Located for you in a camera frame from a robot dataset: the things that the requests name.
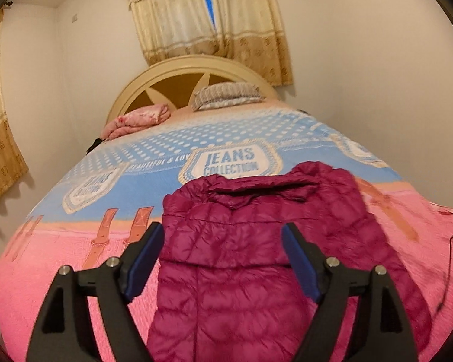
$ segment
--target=silver bolt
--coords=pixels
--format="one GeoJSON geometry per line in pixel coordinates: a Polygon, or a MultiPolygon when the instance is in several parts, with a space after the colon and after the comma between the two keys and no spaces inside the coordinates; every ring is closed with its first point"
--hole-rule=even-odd
{"type": "Polygon", "coordinates": [[[106,261],[106,265],[110,268],[117,267],[119,265],[119,258],[118,257],[111,257],[106,261]]]}
{"type": "Polygon", "coordinates": [[[387,269],[383,265],[378,265],[374,269],[378,275],[386,275],[387,274],[387,269]]]}
{"type": "Polygon", "coordinates": [[[326,263],[329,267],[338,267],[341,262],[337,257],[328,257],[326,263]]]}
{"type": "Polygon", "coordinates": [[[70,268],[70,266],[63,265],[62,267],[59,268],[59,275],[67,275],[71,269],[72,268],[70,268]]]}

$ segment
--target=wooden headboard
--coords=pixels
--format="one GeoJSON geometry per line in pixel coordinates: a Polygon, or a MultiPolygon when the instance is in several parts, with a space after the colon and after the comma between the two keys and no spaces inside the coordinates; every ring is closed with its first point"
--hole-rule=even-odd
{"type": "Polygon", "coordinates": [[[106,123],[154,103],[167,103],[172,111],[176,110],[189,105],[203,87],[224,81],[253,83],[266,98],[279,99],[264,78],[239,62],[209,55],[186,55],[159,62],[129,83],[112,105],[106,123]]]}

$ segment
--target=pillow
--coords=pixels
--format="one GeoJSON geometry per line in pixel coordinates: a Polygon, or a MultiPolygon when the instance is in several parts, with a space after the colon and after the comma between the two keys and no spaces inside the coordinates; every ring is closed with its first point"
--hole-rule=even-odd
{"type": "Polygon", "coordinates": [[[256,84],[226,82],[205,87],[195,94],[193,111],[260,102],[264,99],[256,84]]]}

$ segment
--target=quilted jacket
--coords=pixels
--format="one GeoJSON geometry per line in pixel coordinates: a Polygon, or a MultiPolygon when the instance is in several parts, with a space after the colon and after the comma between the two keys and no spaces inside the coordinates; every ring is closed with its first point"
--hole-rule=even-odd
{"type": "MultiPolygon", "coordinates": [[[[382,264],[400,293],[418,350],[431,316],[346,170],[306,162],[282,176],[196,179],[164,199],[156,362],[289,362],[316,305],[303,296],[281,243],[295,222],[307,241],[351,268],[382,264]]],[[[350,301],[332,360],[341,361],[355,315],[350,301]]]]}

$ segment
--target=pink floral fabric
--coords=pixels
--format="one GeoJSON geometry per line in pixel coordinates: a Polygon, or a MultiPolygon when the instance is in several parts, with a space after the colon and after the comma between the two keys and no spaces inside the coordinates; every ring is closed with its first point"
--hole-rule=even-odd
{"type": "Polygon", "coordinates": [[[101,132],[102,140],[114,140],[143,129],[151,128],[171,116],[168,105],[140,107],[109,122],[101,132]]]}

